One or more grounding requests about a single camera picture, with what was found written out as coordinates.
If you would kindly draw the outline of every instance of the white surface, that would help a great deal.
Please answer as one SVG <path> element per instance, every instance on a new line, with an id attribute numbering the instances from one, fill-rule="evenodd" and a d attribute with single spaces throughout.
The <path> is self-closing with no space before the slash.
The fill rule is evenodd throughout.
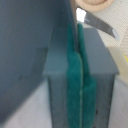
<path id="1" fill-rule="evenodd" d="M 78 21 L 84 22 L 85 15 L 86 15 L 86 12 L 84 10 L 82 10 L 80 8 L 76 9 L 76 16 L 77 16 Z"/>
<path id="2" fill-rule="evenodd" d="M 114 82 L 109 128 L 128 128 L 128 63 L 119 48 L 108 50 L 120 72 Z"/>
<path id="3" fill-rule="evenodd" d="M 40 84 L 3 128 L 52 128 L 47 80 Z"/>
<path id="4" fill-rule="evenodd" d="M 120 40 L 117 41 L 113 37 L 102 31 L 98 31 L 106 46 L 120 47 L 128 28 L 128 0 L 115 0 L 108 8 L 97 13 L 93 13 L 98 18 L 111 25 L 118 33 Z"/>
<path id="5" fill-rule="evenodd" d="M 128 83 L 115 79 L 109 128 L 128 128 Z"/>

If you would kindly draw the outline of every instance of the blurry object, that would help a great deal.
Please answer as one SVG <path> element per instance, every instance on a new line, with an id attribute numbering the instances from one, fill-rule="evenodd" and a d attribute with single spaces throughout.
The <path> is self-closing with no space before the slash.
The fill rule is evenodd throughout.
<path id="1" fill-rule="evenodd" d="M 125 55 L 124 55 L 124 57 L 125 57 L 125 59 L 128 61 L 128 58 L 127 58 L 127 56 L 125 56 Z"/>
<path id="2" fill-rule="evenodd" d="M 128 127 L 128 63 L 118 47 L 108 48 L 119 75 L 115 77 L 109 128 Z"/>
<path id="3" fill-rule="evenodd" d="M 105 44 L 105 46 L 116 46 L 120 47 L 122 45 L 122 41 L 125 38 L 125 40 L 128 40 L 128 36 L 126 37 L 126 30 L 128 28 L 128 1 L 127 0 L 115 0 L 111 6 L 108 8 L 93 13 L 97 18 L 100 18 L 101 20 L 105 21 L 107 24 L 110 24 L 113 28 L 116 29 L 116 31 L 119 34 L 120 40 L 117 41 L 111 36 L 105 34 L 102 31 L 99 31 L 100 37 Z"/>
<path id="4" fill-rule="evenodd" d="M 84 29 L 90 75 L 97 82 L 96 112 L 92 128 L 108 128 L 113 82 L 118 68 L 95 28 Z"/>
<path id="5" fill-rule="evenodd" d="M 89 12 L 97 12 L 107 8 L 114 0 L 76 0 L 81 8 Z"/>
<path id="6" fill-rule="evenodd" d="M 128 27 L 126 29 L 120 48 L 123 53 L 128 57 Z"/>
<path id="7" fill-rule="evenodd" d="M 109 24 L 105 23 L 104 21 L 100 20 L 96 16 L 92 15 L 91 13 L 88 13 L 84 11 L 81 8 L 76 9 L 77 13 L 77 20 L 83 23 L 86 23 L 92 27 L 95 27 L 112 37 L 116 38 L 119 40 L 119 36 L 114 28 L 112 28 Z"/>

